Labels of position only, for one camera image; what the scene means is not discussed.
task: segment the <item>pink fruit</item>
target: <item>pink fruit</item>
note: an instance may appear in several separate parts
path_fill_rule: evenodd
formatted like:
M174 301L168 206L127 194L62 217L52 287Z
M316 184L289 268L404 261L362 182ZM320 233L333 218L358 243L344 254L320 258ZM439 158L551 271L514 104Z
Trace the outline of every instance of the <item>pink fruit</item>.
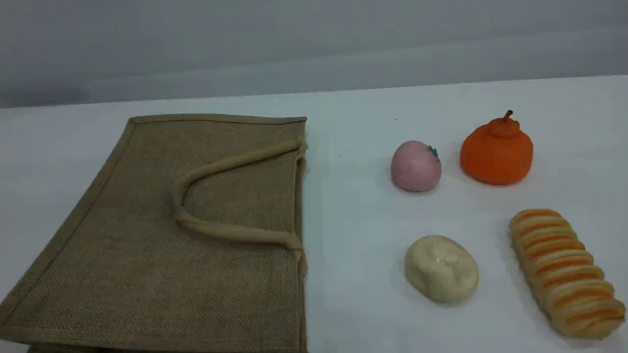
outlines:
M438 184L441 169L435 148L419 141L408 141L392 157L392 182L407 191L427 191Z

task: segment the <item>white wall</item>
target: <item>white wall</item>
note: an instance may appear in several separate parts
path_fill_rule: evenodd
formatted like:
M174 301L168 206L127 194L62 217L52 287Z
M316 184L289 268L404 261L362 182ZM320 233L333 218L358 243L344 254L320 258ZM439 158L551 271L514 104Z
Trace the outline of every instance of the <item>white wall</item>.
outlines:
M625 0L0 3L0 106L628 73Z

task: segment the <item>jute bag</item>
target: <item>jute bag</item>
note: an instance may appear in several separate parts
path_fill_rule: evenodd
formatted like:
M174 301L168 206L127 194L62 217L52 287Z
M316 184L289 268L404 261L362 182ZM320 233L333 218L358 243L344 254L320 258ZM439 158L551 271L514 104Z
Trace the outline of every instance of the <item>jute bag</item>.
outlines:
M0 305L32 352L304 352L305 118L134 117Z

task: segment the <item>bag handle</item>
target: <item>bag handle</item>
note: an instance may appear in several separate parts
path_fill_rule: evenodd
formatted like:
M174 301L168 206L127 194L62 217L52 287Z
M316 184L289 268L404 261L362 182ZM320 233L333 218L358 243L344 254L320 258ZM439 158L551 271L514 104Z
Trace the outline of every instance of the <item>bag handle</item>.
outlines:
M172 188L172 200L175 204L174 218L176 222L184 228L225 241L283 245L295 256L301 273L305 275L307 272L305 252L295 232L267 231L266 229L244 227L241 225L207 222L189 213L183 206L183 198L188 188L190 188L190 185L198 179L295 150L297 150L296 158L298 160L303 157L303 152L306 148L307 145L304 140L298 138L257 151L247 152L242 155L226 157L222 160L189 171L177 179Z

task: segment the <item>striped bread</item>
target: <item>striped bread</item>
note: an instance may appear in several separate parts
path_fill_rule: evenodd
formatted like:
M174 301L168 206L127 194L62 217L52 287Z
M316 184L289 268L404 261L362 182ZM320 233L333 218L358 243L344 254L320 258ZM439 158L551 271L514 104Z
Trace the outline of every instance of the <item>striped bread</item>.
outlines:
M521 211L509 228L532 292L557 331L604 339L624 322L625 306L613 297L615 288L558 212Z

